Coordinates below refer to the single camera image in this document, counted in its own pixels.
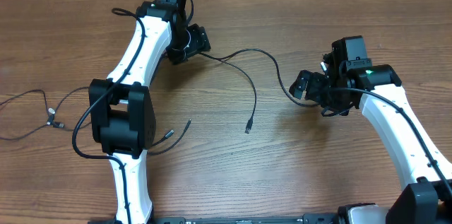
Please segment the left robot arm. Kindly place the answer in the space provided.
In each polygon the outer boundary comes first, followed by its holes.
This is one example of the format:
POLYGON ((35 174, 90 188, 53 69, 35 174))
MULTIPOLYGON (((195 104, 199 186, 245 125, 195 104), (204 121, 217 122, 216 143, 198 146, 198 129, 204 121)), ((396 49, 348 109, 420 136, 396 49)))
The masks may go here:
POLYGON ((149 223, 153 211, 146 158, 155 138, 149 87, 164 57, 173 64, 210 50, 204 28, 191 24, 190 0, 145 1, 133 17, 135 33, 117 67, 88 88, 93 138, 114 172, 113 223, 149 223))

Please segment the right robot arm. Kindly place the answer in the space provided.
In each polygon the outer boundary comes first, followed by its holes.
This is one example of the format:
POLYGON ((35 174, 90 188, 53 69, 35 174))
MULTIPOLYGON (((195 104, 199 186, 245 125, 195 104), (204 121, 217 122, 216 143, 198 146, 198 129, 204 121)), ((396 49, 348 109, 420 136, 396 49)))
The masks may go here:
POLYGON ((450 223, 451 162, 413 112, 402 81, 388 64, 374 65, 361 35, 344 37, 323 56, 320 73, 302 70, 290 86, 322 115, 361 110, 383 142, 399 177, 401 193, 389 207, 375 203, 341 206, 325 223, 450 223))

